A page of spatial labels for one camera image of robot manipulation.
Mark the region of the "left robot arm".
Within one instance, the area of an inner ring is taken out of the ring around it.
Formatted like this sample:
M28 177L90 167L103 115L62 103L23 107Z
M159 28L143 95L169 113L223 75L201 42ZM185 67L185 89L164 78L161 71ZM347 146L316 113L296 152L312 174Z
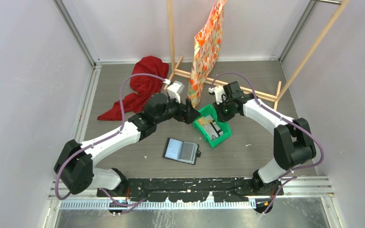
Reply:
M109 190L114 196L126 193L126 177L116 168L100 169L96 165L113 152L130 144L147 138L156 131L157 125L175 119L191 124L200 117L186 99L184 104L176 98L163 93L154 94L144 105L143 110L116 129L85 142L68 141L54 166L56 173L55 194L59 194L59 183L62 182L70 194L77 195L87 188Z

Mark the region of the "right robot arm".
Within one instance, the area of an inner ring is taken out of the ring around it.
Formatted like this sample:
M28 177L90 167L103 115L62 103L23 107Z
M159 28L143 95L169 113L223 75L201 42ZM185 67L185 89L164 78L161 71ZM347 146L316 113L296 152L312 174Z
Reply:
M266 194L284 173L315 158L317 152L304 118L281 115L254 94L244 93L237 81L208 91L215 96L213 107L219 122L240 114L256 121L273 136L272 160L253 173L251 184L255 193Z

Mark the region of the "black card holder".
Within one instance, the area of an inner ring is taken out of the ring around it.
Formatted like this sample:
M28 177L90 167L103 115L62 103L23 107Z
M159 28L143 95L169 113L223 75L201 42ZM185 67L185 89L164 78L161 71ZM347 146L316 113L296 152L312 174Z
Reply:
M197 143L167 138L163 158L195 165L197 158L200 158L201 154L202 152L199 150L199 144Z

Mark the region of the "green plastic bin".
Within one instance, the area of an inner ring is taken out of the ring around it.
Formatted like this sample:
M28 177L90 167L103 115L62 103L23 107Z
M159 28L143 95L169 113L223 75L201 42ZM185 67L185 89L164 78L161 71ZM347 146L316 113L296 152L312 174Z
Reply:
M211 104L206 105L199 112L201 115L193 122L193 126L212 148L231 137L229 124L217 120L216 110Z

